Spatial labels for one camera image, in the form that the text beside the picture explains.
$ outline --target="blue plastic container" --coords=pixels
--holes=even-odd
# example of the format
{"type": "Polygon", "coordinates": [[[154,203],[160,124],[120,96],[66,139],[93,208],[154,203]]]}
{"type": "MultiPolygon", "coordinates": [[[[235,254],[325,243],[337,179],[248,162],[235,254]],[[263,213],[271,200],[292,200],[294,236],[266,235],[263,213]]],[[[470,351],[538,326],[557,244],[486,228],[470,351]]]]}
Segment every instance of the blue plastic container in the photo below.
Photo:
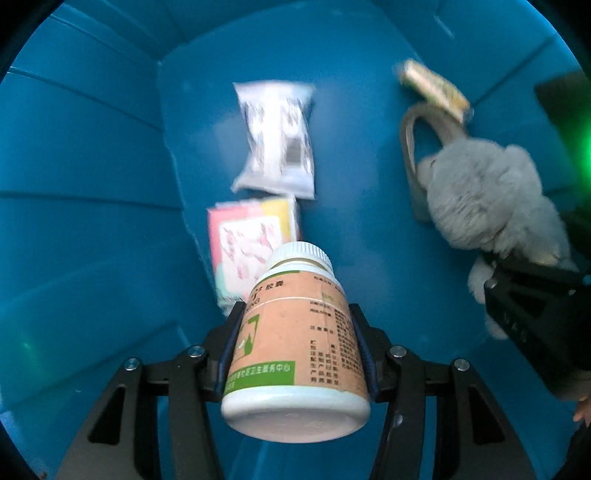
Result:
{"type": "MultiPolygon", "coordinates": [[[[279,79],[317,89],[305,239],[394,342],[469,358],[538,477],[554,475],[573,406],[488,338],[466,288],[475,253],[413,220],[398,124],[418,96],[392,74],[409,57],[469,98],[472,135],[523,145],[546,194],[573,206],[573,167],[533,87],[579,65],[525,0],[71,0],[37,29],[0,84],[0,420],[36,472],[55,476],[125,358],[169,359],[223,321],[206,208],[248,197],[229,188],[248,151],[232,82],[279,79]]],[[[436,149],[417,137],[419,156],[436,149]]],[[[384,414],[290,446],[243,437],[210,409],[228,480],[367,478],[384,414]]],[[[423,479],[433,420],[428,403],[423,479]]]]}

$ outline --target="white bottle bottom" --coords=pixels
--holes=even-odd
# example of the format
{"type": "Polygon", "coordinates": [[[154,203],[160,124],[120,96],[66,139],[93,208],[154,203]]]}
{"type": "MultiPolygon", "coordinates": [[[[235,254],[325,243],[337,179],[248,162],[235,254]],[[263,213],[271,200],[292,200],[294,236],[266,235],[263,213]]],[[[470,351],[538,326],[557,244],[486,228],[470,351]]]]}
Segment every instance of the white bottle bottom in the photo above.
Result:
{"type": "Polygon", "coordinates": [[[273,386],[237,390],[222,400],[222,416],[233,429],[270,442],[314,443],[359,430],[369,402],[323,387],[273,386]]]}

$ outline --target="stuffed animal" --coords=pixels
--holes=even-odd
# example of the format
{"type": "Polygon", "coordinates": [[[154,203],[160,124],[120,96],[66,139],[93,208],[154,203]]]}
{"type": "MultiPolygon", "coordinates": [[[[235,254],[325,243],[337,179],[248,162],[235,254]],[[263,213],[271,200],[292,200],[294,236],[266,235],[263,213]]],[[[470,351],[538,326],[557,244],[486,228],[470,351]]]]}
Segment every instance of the stuffed animal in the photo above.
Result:
{"type": "MultiPolygon", "coordinates": [[[[456,121],[447,116],[446,122],[456,121]]],[[[558,211],[543,195],[535,164],[523,148],[459,135],[413,170],[435,227],[452,247],[576,270],[558,211]]],[[[493,271],[479,256],[468,276],[480,304],[493,271]]],[[[506,338],[491,318],[486,325],[494,337],[506,338]]]]}

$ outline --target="beige strap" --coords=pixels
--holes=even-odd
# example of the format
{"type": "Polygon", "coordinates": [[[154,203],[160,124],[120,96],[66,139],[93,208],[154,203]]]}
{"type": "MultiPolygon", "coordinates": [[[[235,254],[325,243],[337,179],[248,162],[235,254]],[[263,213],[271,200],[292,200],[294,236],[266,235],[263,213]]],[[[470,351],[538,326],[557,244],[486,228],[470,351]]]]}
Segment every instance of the beige strap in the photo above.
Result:
{"type": "Polygon", "coordinates": [[[429,223],[431,216],[427,206],[427,191],[417,179],[417,166],[414,159],[414,124],[419,118],[425,120],[435,130],[442,146],[448,145],[458,138],[467,138],[468,134],[462,124],[431,103],[416,103],[402,117],[400,144],[402,145],[404,168],[407,174],[414,217],[418,222],[429,223]]]}

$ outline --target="metal screw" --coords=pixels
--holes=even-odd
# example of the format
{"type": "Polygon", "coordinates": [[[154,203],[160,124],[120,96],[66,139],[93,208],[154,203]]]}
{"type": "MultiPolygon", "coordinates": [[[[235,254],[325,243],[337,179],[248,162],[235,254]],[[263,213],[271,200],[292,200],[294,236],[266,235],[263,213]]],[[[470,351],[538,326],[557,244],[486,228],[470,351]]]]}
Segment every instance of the metal screw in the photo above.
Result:
{"type": "Polygon", "coordinates": [[[201,345],[193,345],[187,349],[187,353],[191,358],[198,358],[205,354],[205,348],[201,345]]]}
{"type": "Polygon", "coordinates": [[[139,367],[139,358],[128,358],[125,363],[123,364],[123,368],[125,368],[128,372],[132,372],[136,368],[139,367]]]}
{"type": "Polygon", "coordinates": [[[394,345],[390,349],[390,353],[394,358],[402,358],[404,355],[407,354],[407,351],[402,345],[394,345]]]}
{"type": "Polygon", "coordinates": [[[496,284],[498,284],[498,280],[496,278],[489,278],[486,282],[484,282],[484,288],[495,288],[496,284]]]}
{"type": "Polygon", "coordinates": [[[470,363],[468,360],[464,360],[463,358],[458,358],[454,363],[453,366],[456,367],[460,372],[465,372],[470,368],[470,363]]]}

